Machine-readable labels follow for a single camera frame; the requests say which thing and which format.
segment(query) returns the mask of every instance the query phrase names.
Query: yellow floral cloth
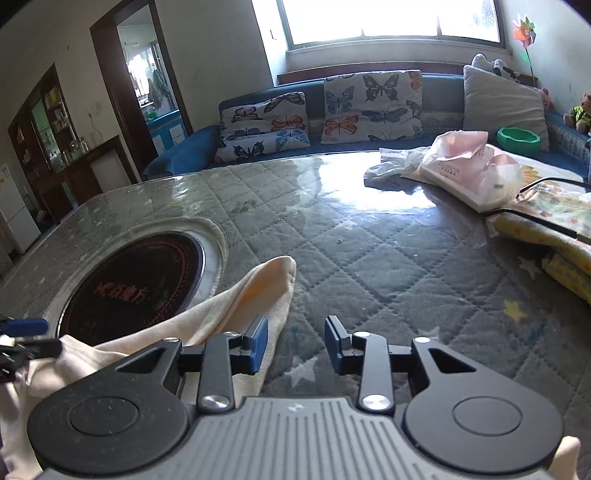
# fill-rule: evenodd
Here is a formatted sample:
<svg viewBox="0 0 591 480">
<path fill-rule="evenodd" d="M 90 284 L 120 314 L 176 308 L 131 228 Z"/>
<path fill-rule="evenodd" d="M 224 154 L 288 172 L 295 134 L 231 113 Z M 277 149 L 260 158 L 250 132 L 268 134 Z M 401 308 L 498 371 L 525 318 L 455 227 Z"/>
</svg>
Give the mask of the yellow floral cloth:
<svg viewBox="0 0 591 480">
<path fill-rule="evenodd" d="M 553 182 L 536 185 L 508 206 L 591 237 L 591 193 Z M 538 223 L 510 213 L 493 219 L 497 232 L 554 250 L 542 262 L 553 279 L 591 304 L 591 246 Z"/>
</svg>

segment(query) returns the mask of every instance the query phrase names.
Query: sofa backrest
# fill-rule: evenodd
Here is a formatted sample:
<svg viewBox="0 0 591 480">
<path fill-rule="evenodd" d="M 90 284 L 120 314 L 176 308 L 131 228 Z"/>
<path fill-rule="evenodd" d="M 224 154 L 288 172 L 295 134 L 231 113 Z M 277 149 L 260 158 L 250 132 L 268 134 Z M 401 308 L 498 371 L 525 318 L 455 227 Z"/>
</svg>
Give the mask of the sofa backrest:
<svg viewBox="0 0 591 480">
<path fill-rule="evenodd" d="M 308 80 L 249 93 L 224 100 L 219 105 L 220 113 L 226 108 L 264 102 L 290 92 L 304 92 L 306 111 L 310 120 L 310 133 L 319 135 L 324 124 L 324 80 Z M 423 73 L 423 131 L 427 135 L 461 129 L 464 118 L 464 77 Z"/>
</svg>

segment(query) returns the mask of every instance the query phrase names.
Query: round black cooktop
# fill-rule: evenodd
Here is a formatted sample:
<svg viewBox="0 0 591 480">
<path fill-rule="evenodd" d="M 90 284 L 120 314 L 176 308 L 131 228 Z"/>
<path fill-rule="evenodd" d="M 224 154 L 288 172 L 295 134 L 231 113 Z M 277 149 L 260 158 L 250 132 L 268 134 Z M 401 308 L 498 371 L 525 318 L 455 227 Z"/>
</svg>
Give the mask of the round black cooktop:
<svg viewBox="0 0 591 480">
<path fill-rule="evenodd" d="M 57 335 L 98 345 L 167 320 L 186 308 L 203 266 L 201 244 L 184 233 L 159 233 L 125 245 L 78 286 Z"/>
</svg>

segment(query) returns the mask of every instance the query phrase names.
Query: stuffed toy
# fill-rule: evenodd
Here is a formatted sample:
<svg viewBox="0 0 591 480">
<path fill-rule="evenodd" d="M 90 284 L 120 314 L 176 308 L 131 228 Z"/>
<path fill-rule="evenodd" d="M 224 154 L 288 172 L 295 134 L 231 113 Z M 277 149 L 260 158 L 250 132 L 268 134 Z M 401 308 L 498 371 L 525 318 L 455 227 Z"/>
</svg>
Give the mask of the stuffed toy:
<svg viewBox="0 0 591 480">
<path fill-rule="evenodd" d="M 554 106 L 554 102 L 550 99 L 550 92 L 547 88 L 534 88 L 540 96 L 542 97 L 542 103 L 544 104 L 544 110 L 554 110 L 556 107 Z"/>
<path fill-rule="evenodd" d="M 568 127 L 576 128 L 580 134 L 587 135 L 591 129 L 591 93 L 585 93 L 581 104 L 572 107 L 563 118 Z"/>
<path fill-rule="evenodd" d="M 499 77 L 518 82 L 517 77 L 519 72 L 510 69 L 507 64 L 501 60 L 488 61 L 483 53 L 478 53 L 472 60 L 472 66 L 476 69 L 484 70 L 485 72 L 494 73 Z"/>
</svg>

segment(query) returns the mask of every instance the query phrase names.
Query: butterfly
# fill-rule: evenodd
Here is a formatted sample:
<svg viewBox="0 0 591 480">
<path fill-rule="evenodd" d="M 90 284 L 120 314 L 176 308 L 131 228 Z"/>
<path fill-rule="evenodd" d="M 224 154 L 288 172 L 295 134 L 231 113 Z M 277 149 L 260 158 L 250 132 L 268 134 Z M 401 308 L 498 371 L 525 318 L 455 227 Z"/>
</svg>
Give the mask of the butterfly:
<svg viewBox="0 0 591 480">
<path fill-rule="evenodd" d="M 243 147 L 234 147 L 234 154 L 238 160 L 248 160 L 249 158 L 260 157 L 265 152 L 262 142 L 257 142 L 252 146 L 252 150 Z"/>
<path fill-rule="evenodd" d="M 402 135 L 401 137 L 395 138 L 394 140 L 392 140 L 392 134 L 387 135 L 388 138 L 386 138 L 386 135 L 384 134 L 383 138 L 380 137 L 376 137 L 375 135 L 368 135 L 368 138 L 372 141 L 372 142 L 391 142 L 391 141 L 395 141 L 397 142 L 398 140 L 404 140 L 407 136 L 406 135 Z"/>
<path fill-rule="evenodd" d="M 378 94 L 383 96 L 384 93 L 390 100 L 398 100 L 398 92 L 396 91 L 396 85 L 398 85 L 398 78 L 400 75 L 397 73 L 396 75 L 392 75 L 388 80 L 381 85 L 377 82 L 372 76 L 364 75 L 363 82 L 365 86 L 368 88 L 365 92 L 367 95 L 366 102 L 371 100 L 372 102 L 377 98 Z"/>
<path fill-rule="evenodd" d="M 304 105 L 306 103 L 304 96 L 300 92 L 286 93 L 285 95 L 279 95 L 279 97 L 275 97 L 271 100 L 265 107 L 264 112 L 269 113 L 283 102 L 295 103 L 296 105 Z"/>
<path fill-rule="evenodd" d="M 421 72 L 408 72 L 410 77 L 410 86 L 415 92 L 420 92 L 423 88 L 423 75 Z"/>
<path fill-rule="evenodd" d="M 413 102 L 412 100 L 407 100 L 407 105 L 413 111 L 413 118 L 421 118 L 421 106 L 418 103 Z"/>
<path fill-rule="evenodd" d="M 408 112 L 408 108 L 398 108 L 396 110 L 394 110 L 393 112 L 390 112 L 388 110 L 386 111 L 380 111 L 380 112 L 375 112 L 373 110 L 364 110 L 363 112 L 361 112 L 361 115 L 363 116 L 368 116 L 369 117 L 369 121 L 377 124 L 379 122 L 389 122 L 391 124 L 395 124 L 397 122 L 400 121 L 400 118 Z"/>
<path fill-rule="evenodd" d="M 350 79 L 350 78 L 352 78 L 352 77 L 354 77 L 354 76 L 355 76 L 355 74 L 354 74 L 354 73 L 349 73 L 349 74 L 347 74 L 347 75 L 337 75 L 337 76 L 335 76 L 335 77 L 328 77 L 328 78 L 326 79 L 326 81 L 327 81 L 327 82 L 332 82 L 334 79 L 338 79 L 338 78 L 341 78 L 341 79 L 345 79 L 345 80 L 347 80 L 347 79 Z"/>
<path fill-rule="evenodd" d="M 337 118 L 335 120 L 327 120 L 325 123 L 326 128 L 324 129 L 325 135 L 332 135 L 337 130 L 343 130 L 345 133 L 349 135 L 353 135 L 357 131 L 357 125 L 355 125 L 359 121 L 359 117 L 357 115 L 353 116 L 346 116 L 343 118 Z"/>
<path fill-rule="evenodd" d="M 353 107 L 351 100 L 353 100 L 353 91 L 355 90 L 355 85 L 351 85 L 350 87 L 343 90 L 339 96 L 336 96 L 334 93 L 329 92 L 326 90 L 324 96 L 326 97 L 326 104 L 328 105 L 328 110 L 330 113 L 335 113 L 337 109 L 341 109 L 343 112 L 348 112 Z"/>
<path fill-rule="evenodd" d="M 276 132 L 278 130 L 285 130 L 286 128 L 298 128 L 300 130 L 305 130 L 306 127 L 304 125 L 304 119 L 299 115 L 293 115 L 290 119 L 285 117 L 285 120 L 282 118 L 274 118 L 271 122 L 271 131 Z"/>
<path fill-rule="evenodd" d="M 236 140 L 237 138 L 248 137 L 250 135 L 260 135 L 262 132 L 258 128 L 247 128 L 245 130 L 236 130 L 232 135 L 228 135 L 226 140 Z"/>
<path fill-rule="evenodd" d="M 281 130 L 277 133 L 277 151 L 281 150 L 285 147 L 285 144 L 288 142 L 290 138 L 295 138 L 306 145 L 310 145 L 310 140 L 308 139 L 308 135 L 306 132 L 298 129 L 294 130 Z"/>
<path fill-rule="evenodd" d="M 232 123 L 234 124 L 236 122 L 239 122 L 240 120 L 262 120 L 262 118 L 259 118 L 259 116 L 256 114 L 255 106 L 241 106 L 240 108 L 236 109 L 236 112 L 232 117 Z"/>
</svg>

